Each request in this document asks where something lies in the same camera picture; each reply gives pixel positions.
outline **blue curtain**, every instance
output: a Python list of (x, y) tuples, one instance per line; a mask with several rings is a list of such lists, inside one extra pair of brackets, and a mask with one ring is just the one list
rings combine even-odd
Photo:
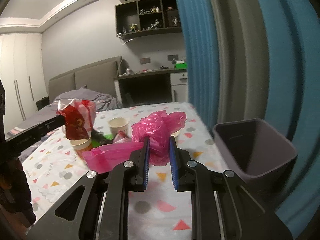
[[(265, 119), (298, 151), (278, 196), (276, 214), (296, 238), (320, 205), (320, 20), (308, 0), (258, 2), (268, 41)], [(177, 4), (187, 49), (190, 101), (210, 128), (216, 122), (219, 96), (212, 6), (210, 0), (177, 0)]]
[(189, 101), (208, 128), (217, 122), (219, 53), (210, 0), (177, 0), (185, 39)]
[(265, 119), (298, 157), (276, 214), (296, 238), (320, 205), (320, 21), (308, 0), (259, 0), (269, 47)]

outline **pink plastic bag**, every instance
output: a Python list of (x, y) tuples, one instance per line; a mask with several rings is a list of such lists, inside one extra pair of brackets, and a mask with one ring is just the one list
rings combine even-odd
[(170, 134), (184, 128), (187, 115), (166, 111), (151, 113), (132, 125), (132, 141), (143, 142), (145, 136), (150, 137), (150, 163), (155, 166), (166, 166), (169, 162)]
[(112, 143), (85, 151), (82, 156), (91, 170), (101, 174), (129, 160), (131, 152), (142, 147), (142, 142)]

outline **green box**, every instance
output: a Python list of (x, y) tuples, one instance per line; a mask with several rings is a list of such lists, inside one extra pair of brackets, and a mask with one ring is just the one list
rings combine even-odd
[(187, 68), (187, 63), (177, 63), (176, 69), (185, 69)]

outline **wall shelf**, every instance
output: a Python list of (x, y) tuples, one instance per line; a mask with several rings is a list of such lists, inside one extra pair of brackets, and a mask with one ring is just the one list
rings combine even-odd
[(141, 14), (139, 14), (139, 15), (142, 16), (142, 15), (156, 14), (156, 13), (162, 13), (162, 12), (160, 11), (160, 12), (154, 12), (154, 13), (141, 13)]
[(138, 31), (133, 33), (126, 33), (123, 34), (121, 39), (127, 40), (147, 35), (155, 35), (155, 34), (165, 34), (165, 33), (181, 33), (182, 29), (181, 27), (168, 27), (168, 28), (157, 28), (157, 29), (149, 29), (144, 31)]
[[(141, 10), (150, 10), (153, 7), (158, 7), (160, 11), (140, 14)], [(174, 25), (173, 21), (175, 17), (178, 19), (177, 26)], [(160, 22), (159, 27), (147, 29), (156, 20)], [(137, 30), (139, 31), (130, 33), (131, 24), (137, 24)], [(116, 5), (116, 34), (123, 33), (123, 27), (127, 33), (122, 35), (122, 40), (147, 35), (182, 32), (176, 0), (138, 0)]]

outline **gray wall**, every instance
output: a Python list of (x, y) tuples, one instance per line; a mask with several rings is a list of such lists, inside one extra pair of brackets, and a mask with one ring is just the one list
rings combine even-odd
[[(68, 70), (122, 56), (134, 71), (173, 67), (167, 55), (186, 55), (182, 33), (138, 37), (122, 45), (116, 37), (115, 5), (99, 0), (57, 22), (42, 34), (42, 61), (46, 87), (50, 78)], [(140, 65), (140, 58), (151, 63)]]

